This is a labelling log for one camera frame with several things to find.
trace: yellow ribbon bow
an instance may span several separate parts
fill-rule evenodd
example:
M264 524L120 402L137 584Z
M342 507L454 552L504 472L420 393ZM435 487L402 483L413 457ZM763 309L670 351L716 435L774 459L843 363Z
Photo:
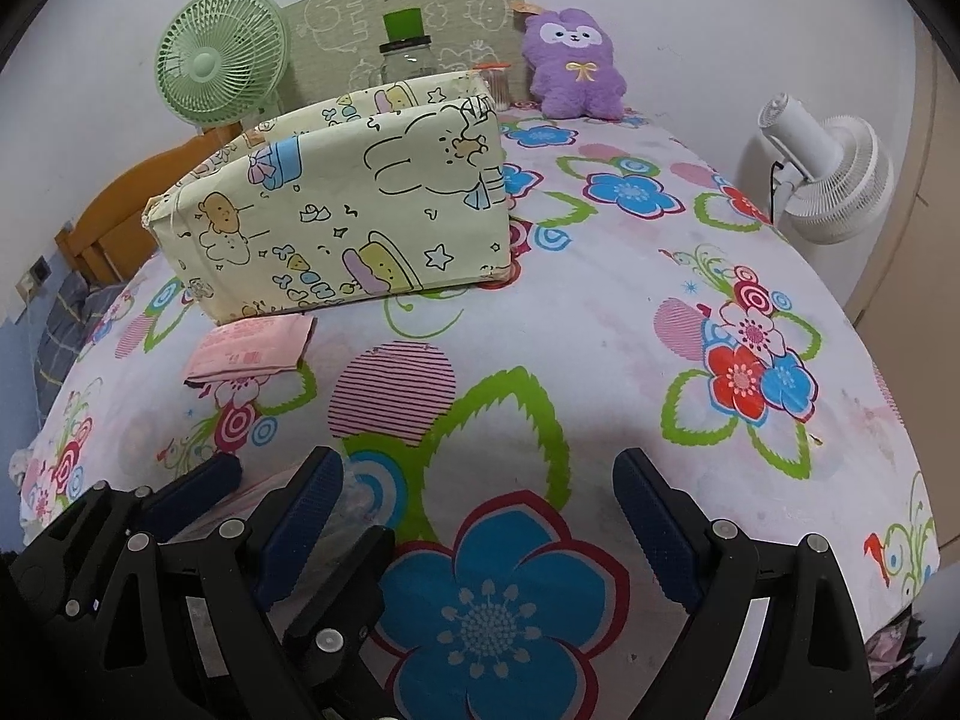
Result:
M594 62L568 62L566 69L577 71L578 81L596 81L590 74L600 70Z

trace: black jar lid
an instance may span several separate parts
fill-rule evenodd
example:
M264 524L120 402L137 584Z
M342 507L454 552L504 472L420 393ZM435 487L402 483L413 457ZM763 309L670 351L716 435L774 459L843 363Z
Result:
M381 43L380 53L395 52L396 50L401 50L401 49L411 49L414 46L429 46L429 45L430 45L429 35L418 35L412 38L404 38L403 40L392 40L390 43Z

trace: plush toy foot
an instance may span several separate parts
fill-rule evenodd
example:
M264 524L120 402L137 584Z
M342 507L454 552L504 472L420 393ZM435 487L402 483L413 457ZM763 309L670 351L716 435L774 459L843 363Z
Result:
M546 95L541 112L547 119L576 119L584 114L583 101L579 95L563 92Z
M587 100L587 115L594 119L619 122L623 119L623 100L618 95L596 95Z

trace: green fan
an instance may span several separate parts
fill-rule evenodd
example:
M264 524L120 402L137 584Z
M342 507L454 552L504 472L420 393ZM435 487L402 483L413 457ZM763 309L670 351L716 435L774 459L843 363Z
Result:
M239 122L277 105L290 35L272 0L193 0L157 47L157 89L200 127Z

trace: purple plush toy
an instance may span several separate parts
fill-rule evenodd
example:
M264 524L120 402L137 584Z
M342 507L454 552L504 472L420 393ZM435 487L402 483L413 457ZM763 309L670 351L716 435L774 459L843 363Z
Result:
M584 10L527 19L523 56L534 69L530 91L547 119L623 118L627 82L613 66L613 43Z

